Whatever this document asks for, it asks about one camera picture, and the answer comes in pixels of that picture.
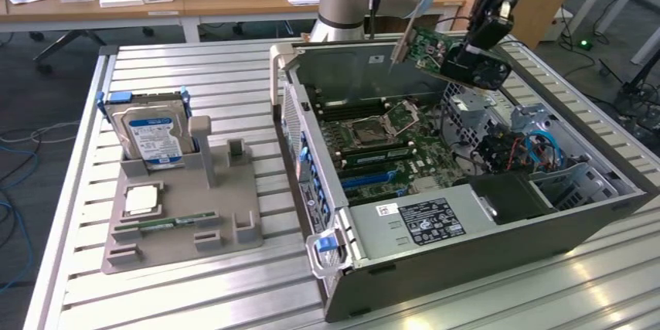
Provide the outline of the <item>green graphics card black fan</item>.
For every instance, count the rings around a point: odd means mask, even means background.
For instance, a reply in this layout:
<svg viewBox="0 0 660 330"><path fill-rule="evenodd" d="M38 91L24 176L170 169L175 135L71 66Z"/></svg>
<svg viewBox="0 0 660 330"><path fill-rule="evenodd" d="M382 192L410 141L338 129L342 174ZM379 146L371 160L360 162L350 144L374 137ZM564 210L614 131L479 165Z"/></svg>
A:
<svg viewBox="0 0 660 330"><path fill-rule="evenodd" d="M394 65L412 63L423 73L482 90L498 90L512 72L499 54L416 26L399 39L391 60Z"/></svg>

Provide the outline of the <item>metal drive cage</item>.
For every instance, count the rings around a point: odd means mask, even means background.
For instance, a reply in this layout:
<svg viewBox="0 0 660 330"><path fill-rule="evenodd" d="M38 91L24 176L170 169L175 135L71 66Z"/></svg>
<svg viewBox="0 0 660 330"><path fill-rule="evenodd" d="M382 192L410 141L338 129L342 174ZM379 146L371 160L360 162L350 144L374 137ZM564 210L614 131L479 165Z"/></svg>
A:
<svg viewBox="0 0 660 330"><path fill-rule="evenodd" d="M444 91L443 135L478 146L498 124L511 125L515 103L500 91L474 90L451 83Z"/></svg>

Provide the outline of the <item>metal socket cover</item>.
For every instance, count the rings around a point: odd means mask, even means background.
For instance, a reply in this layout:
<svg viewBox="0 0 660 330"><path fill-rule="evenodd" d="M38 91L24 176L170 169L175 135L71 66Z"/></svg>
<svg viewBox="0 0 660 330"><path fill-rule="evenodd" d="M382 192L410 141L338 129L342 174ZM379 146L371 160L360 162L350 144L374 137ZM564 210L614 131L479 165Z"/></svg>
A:
<svg viewBox="0 0 660 330"><path fill-rule="evenodd" d="M419 120L419 111L410 100L402 100L384 114L384 125L394 136L399 136Z"/></svg>

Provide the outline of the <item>black tripod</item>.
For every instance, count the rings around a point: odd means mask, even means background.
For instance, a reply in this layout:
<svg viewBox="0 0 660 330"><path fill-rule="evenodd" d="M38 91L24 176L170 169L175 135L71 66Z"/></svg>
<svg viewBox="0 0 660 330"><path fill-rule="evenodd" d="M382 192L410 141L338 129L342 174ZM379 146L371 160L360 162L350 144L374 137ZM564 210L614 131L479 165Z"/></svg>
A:
<svg viewBox="0 0 660 330"><path fill-rule="evenodd" d="M624 111L618 115L660 137L660 85L647 82L652 69L660 62L660 49L644 64L634 79L624 83L619 97L624 99Z"/></svg>

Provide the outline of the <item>CPU socket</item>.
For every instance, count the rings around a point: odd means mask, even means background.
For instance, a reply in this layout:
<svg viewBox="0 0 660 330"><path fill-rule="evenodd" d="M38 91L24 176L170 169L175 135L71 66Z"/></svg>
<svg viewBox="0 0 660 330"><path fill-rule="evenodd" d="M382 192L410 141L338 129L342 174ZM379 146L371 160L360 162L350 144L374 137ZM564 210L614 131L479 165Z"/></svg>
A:
<svg viewBox="0 0 660 330"><path fill-rule="evenodd" d="M352 144L358 148L368 148L376 145L391 145L403 137L403 133L399 136L394 136L388 132L384 125L384 114L395 105L396 104L387 103L387 111L383 114L352 119L342 124L342 126L348 130Z"/></svg>

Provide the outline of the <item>metal disk bay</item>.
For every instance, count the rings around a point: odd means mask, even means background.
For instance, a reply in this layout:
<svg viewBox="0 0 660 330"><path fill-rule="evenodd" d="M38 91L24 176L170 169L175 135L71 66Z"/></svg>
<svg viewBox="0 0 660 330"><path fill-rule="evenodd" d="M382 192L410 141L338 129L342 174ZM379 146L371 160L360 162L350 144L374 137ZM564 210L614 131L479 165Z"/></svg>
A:
<svg viewBox="0 0 660 330"><path fill-rule="evenodd" d="M531 181L558 210L619 197L619 191L595 167L579 163L556 172L535 172Z"/></svg>

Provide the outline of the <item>grey power supply unit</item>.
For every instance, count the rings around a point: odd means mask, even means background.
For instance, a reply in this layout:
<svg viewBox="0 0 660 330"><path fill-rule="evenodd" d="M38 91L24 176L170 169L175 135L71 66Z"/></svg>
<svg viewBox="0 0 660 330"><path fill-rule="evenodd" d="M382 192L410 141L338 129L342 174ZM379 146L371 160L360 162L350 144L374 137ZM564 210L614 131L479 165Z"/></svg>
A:
<svg viewBox="0 0 660 330"><path fill-rule="evenodd" d="M470 185L350 208L367 259L402 256L488 232L498 212Z"/></svg>

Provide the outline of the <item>open grey PC case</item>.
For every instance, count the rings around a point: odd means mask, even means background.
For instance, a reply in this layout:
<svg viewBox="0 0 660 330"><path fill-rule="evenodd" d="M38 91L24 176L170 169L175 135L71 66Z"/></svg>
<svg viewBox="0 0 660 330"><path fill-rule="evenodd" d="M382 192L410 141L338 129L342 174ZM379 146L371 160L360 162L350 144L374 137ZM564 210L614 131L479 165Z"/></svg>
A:
<svg viewBox="0 0 660 330"><path fill-rule="evenodd" d="M512 74L491 90L516 105L511 125L498 124L488 134L523 133L534 170L491 173L478 146L443 135L444 91L452 82L423 73L412 63L394 65L395 45L392 39L282 42L270 51L276 134L328 322L359 318L512 268L570 255L660 192L650 174L660 170L660 161L534 53L515 44L496 49L512 65ZM404 97L416 98L428 108L464 172L454 186L470 185L488 201L498 212L496 227L448 245L370 260L358 242L352 206L315 111L318 104ZM579 163L595 167L620 195L558 210L531 174L556 172ZM315 242L326 236L336 238L339 248L318 253Z"/></svg>

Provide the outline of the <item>hard disk blue caddy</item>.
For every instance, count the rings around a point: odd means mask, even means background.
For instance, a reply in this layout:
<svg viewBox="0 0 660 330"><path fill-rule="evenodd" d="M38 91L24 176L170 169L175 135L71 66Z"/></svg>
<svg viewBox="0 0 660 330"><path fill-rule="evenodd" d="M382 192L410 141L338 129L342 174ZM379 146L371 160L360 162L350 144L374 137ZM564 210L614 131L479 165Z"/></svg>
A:
<svg viewBox="0 0 660 330"><path fill-rule="evenodd" d="M176 168L198 151L190 134L190 92L99 92L98 109L116 132L124 159L142 160L150 171Z"/></svg>

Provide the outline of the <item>silver CPU chip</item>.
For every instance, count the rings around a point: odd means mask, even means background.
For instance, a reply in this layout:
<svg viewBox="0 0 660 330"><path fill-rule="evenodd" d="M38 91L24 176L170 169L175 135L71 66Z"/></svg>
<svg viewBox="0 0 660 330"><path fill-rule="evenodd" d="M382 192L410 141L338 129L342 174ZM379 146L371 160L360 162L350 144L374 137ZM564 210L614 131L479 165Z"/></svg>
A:
<svg viewBox="0 0 660 330"><path fill-rule="evenodd" d="M131 188L126 194L126 214L139 215L150 213L158 206L159 188L155 185L144 185Z"/></svg>

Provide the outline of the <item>black office chair base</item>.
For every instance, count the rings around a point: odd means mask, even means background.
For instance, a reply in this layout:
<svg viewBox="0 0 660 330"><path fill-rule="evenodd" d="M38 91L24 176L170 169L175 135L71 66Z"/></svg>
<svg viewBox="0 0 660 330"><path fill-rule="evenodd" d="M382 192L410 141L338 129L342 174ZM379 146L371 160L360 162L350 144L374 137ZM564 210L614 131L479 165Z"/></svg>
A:
<svg viewBox="0 0 660 330"><path fill-rule="evenodd" d="M155 32L151 27L143 26L142 32L146 37L154 37ZM43 42L46 37L42 32L28 32L30 38L35 42ZM107 46L107 43L103 41L98 33L92 29L74 29L70 30L58 40L54 42L34 58L35 69L43 75L48 75L52 73L52 66L47 63L43 63L44 60L59 52L68 44L71 44L79 38L88 38L98 46Z"/></svg>

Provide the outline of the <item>grey parts rack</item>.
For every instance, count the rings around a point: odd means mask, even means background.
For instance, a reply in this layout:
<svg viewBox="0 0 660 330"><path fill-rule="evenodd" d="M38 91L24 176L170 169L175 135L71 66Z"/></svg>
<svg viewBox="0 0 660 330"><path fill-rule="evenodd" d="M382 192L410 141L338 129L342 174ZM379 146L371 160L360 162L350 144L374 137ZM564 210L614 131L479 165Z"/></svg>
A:
<svg viewBox="0 0 660 330"><path fill-rule="evenodd" d="M190 134L199 150L184 156L180 167L150 171L139 160L120 163L103 254L104 274L235 253L264 243L252 152L244 140L232 138L223 145L210 145L207 116L191 118ZM150 213L130 216L124 211L127 191L144 185L159 188L158 206ZM127 223L204 212L216 212L216 217L170 230L115 231Z"/></svg>

